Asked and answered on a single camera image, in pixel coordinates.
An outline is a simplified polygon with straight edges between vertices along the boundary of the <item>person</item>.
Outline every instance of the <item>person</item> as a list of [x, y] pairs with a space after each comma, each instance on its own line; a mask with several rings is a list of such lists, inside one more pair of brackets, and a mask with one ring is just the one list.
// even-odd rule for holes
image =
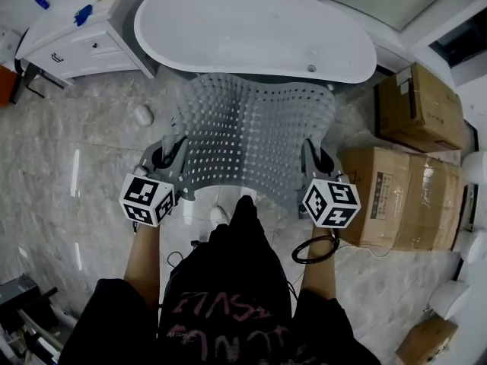
[[[285, 273], [252, 198], [240, 199], [230, 223], [214, 208], [212, 222], [220, 224], [208, 242], [171, 272], [161, 305], [159, 228], [140, 225], [125, 277], [98, 281], [59, 364], [380, 363], [336, 299], [333, 257], [306, 265], [291, 317]], [[328, 252], [327, 243], [308, 256]]]

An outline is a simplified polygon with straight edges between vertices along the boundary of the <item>drawer handle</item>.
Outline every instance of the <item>drawer handle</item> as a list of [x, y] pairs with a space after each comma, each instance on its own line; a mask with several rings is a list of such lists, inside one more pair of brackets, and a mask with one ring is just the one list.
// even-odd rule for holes
[[57, 63], [64, 61], [64, 59], [59, 57], [55, 52], [53, 54], [51, 54], [51, 59], [53, 59], [53, 61], [57, 62]]

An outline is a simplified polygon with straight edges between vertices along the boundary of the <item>bathtub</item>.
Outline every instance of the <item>bathtub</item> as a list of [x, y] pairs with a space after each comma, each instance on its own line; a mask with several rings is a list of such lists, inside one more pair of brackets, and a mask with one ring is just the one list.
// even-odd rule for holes
[[365, 31], [317, 0], [144, 0], [134, 25], [150, 57], [182, 71], [358, 83], [377, 62]]

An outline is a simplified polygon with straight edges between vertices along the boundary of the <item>forearm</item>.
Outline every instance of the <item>forearm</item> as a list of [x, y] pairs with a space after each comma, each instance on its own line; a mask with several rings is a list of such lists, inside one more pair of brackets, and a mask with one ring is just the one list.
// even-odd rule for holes
[[159, 270], [159, 227], [139, 224], [123, 279], [154, 311], [159, 307]]
[[[327, 229], [313, 226], [313, 238], [328, 233], [329, 230]], [[331, 248], [332, 245], [329, 241], [313, 243], [308, 251], [308, 258], [324, 256]], [[335, 258], [333, 255], [323, 262], [306, 265], [301, 289], [311, 290], [325, 299], [336, 297]]]

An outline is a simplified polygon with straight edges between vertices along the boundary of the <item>white sneaker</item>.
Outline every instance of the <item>white sneaker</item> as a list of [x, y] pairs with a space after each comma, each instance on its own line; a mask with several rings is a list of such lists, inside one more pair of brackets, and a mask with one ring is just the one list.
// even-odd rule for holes
[[213, 207], [210, 211], [210, 220], [212, 221], [213, 229], [215, 229], [219, 224], [230, 223], [227, 213], [222, 207], [219, 206]]

